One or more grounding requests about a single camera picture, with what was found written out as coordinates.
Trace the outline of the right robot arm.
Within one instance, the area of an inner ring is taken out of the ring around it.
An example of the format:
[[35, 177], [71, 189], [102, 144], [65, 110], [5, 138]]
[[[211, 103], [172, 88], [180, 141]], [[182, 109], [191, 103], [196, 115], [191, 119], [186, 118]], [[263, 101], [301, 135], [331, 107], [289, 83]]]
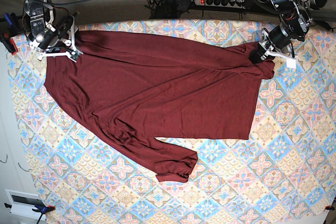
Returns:
[[25, 0], [24, 14], [30, 23], [27, 41], [38, 52], [38, 60], [45, 57], [66, 56], [75, 62], [82, 52], [75, 45], [77, 12], [72, 15], [51, 0]]

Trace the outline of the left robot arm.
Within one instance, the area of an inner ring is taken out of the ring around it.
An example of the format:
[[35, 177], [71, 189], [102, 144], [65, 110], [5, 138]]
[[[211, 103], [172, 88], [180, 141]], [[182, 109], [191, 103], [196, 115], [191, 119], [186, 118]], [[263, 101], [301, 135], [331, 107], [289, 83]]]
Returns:
[[304, 42], [313, 19], [309, 7], [301, 0], [253, 0], [254, 3], [272, 14], [279, 16], [280, 23], [271, 31], [262, 30], [262, 39], [249, 55], [256, 64], [276, 57], [284, 58], [288, 68], [296, 68], [292, 41]]

